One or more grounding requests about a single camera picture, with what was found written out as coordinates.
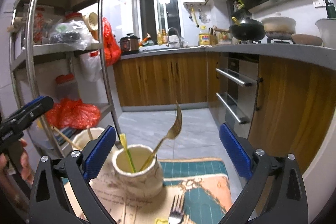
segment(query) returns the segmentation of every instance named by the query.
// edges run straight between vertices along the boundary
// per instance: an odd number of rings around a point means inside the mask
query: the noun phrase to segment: gray tile floor
[[[159,159],[190,159],[218,157],[225,164],[232,201],[242,187],[236,169],[224,149],[217,126],[208,108],[182,110],[183,124],[175,140],[166,140],[157,156]],[[144,144],[154,148],[167,134],[175,120],[175,111],[124,112],[119,117],[121,131],[128,144]]]

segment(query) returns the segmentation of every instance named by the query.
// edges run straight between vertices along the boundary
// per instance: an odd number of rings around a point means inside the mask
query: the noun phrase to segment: human hand
[[[24,139],[20,139],[22,147],[26,147],[28,144]],[[20,158],[20,163],[22,166],[22,171],[21,171],[21,177],[23,180],[26,180],[30,184],[33,183],[33,176],[31,174],[32,169],[29,164],[29,158],[28,158],[28,153],[26,150],[23,150],[21,158]],[[7,165],[7,158],[5,157],[4,154],[0,155],[0,172],[6,167]]]

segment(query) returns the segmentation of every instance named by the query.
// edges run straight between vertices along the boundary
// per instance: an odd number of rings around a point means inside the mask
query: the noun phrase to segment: gold fork
[[[140,171],[143,171],[148,164],[153,160],[156,152],[160,148],[161,144],[163,143],[164,140],[169,139],[169,140],[174,140],[181,132],[182,128],[182,110],[180,108],[180,105],[178,102],[176,102],[176,118],[173,126],[168,130],[167,135],[163,137],[160,142],[157,144],[153,152],[149,155],[149,157],[146,159],[145,163],[142,165]]]

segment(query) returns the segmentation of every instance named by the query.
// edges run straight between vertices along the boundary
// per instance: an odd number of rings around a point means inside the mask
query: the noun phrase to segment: window
[[[177,0],[138,0],[140,37],[147,33],[157,41],[157,30],[174,27],[181,35],[179,6]]]

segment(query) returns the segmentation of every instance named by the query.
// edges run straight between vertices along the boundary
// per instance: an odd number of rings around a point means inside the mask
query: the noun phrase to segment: red plastic bag
[[[57,128],[71,127],[86,129],[86,126],[94,127],[100,119],[100,110],[95,105],[83,104],[82,100],[73,101],[68,98],[54,104],[46,113],[50,125]]]
[[[108,20],[103,18],[103,31],[104,31],[104,52],[106,58],[106,66],[113,65],[121,56],[121,49],[112,34],[112,28]]]

